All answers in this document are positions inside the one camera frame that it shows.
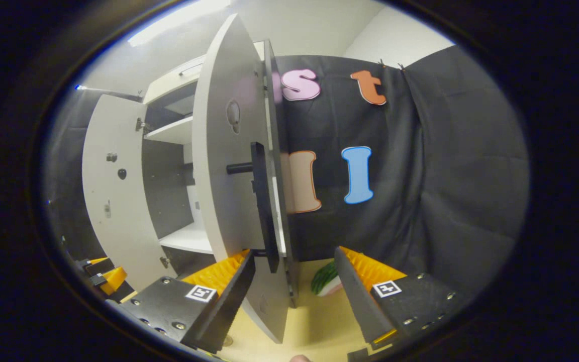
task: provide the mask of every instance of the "beige floor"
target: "beige floor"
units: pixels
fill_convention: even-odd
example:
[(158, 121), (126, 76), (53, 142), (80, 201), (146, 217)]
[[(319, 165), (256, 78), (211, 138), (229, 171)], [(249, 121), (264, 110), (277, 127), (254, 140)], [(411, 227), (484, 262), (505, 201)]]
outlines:
[(228, 333), (234, 343), (223, 347), (218, 356), (232, 362), (289, 362), (294, 355), (304, 354), (314, 362), (338, 362), (347, 360), (347, 353), (365, 348), (345, 291), (325, 297), (310, 291), (314, 273), (331, 260), (301, 263), (298, 305), (287, 312), (282, 344), (273, 343), (239, 309)]

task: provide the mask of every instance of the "open cabinet door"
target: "open cabinet door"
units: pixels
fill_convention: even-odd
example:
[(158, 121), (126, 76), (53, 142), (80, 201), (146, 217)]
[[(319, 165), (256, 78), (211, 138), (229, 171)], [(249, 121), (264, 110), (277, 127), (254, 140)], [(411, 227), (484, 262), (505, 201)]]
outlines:
[[(265, 249), (252, 172), (227, 174), (227, 165), (252, 162), (252, 142), (264, 147), (267, 163), (271, 160), (263, 74), (247, 30), (236, 14), (230, 16), (209, 46), (200, 73), (191, 143), (203, 222), (218, 261), (243, 249)], [(269, 169), (267, 176), (271, 185)], [(255, 265), (243, 309), (282, 343), (290, 304), (285, 261), (280, 259), (275, 273), (266, 257), (256, 257)]]
[[(90, 117), (82, 154), (86, 210), (104, 252), (141, 291), (158, 278), (176, 277), (149, 215), (142, 178), (142, 128), (147, 106), (103, 95)], [(108, 160), (107, 155), (117, 158)]]

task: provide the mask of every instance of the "black door handle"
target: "black door handle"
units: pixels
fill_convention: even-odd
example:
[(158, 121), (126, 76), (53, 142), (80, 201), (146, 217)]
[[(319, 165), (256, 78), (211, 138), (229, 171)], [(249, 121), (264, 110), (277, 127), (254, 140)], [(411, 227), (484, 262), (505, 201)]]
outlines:
[(258, 142), (251, 143), (251, 162), (227, 165), (227, 174), (253, 172), (253, 191), (256, 194), (256, 206), (260, 220), (262, 241), (265, 245), (265, 256), (269, 263), (269, 271), (275, 274), (278, 270), (278, 245), (274, 232), (274, 217), (271, 213), (271, 198), (267, 183), (267, 165), (265, 163), (265, 148)]

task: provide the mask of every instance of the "blue letter i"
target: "blue letter i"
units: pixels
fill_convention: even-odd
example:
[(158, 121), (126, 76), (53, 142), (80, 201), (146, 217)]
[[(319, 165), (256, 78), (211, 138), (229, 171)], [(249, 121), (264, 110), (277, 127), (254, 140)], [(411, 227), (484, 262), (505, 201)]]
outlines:
[(359, 204), (372, 199), (374, 193), (368, 184), (368, 158), (372, 154), (370, 147), (347, 147), (341, 151), (341, 157), (347, 161), (350, 176), (350, 191), (344, 198), (347, 204)]

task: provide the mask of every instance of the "black fabric backdrop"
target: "black fabric backdrop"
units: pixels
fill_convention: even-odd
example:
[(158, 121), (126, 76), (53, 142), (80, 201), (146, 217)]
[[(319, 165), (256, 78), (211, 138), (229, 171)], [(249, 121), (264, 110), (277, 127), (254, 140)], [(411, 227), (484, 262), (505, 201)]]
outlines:
[[(400, 69), (322, 56), (276, 57), (281, 74), (308, 68), (321, 93), (284, 101), (290, 151), (311, 150), (321, 209), (294, 215), (301, 261), (336, 246), (429, 272), (466, 293), (481, 290), (515, 245), (526, 210), (528, 155), (520, 117), (457, 46)], [(383, 106), (350, 74), (381, 79)], [(374, 197), (348, 205), (342, 149), (368, 146)]]

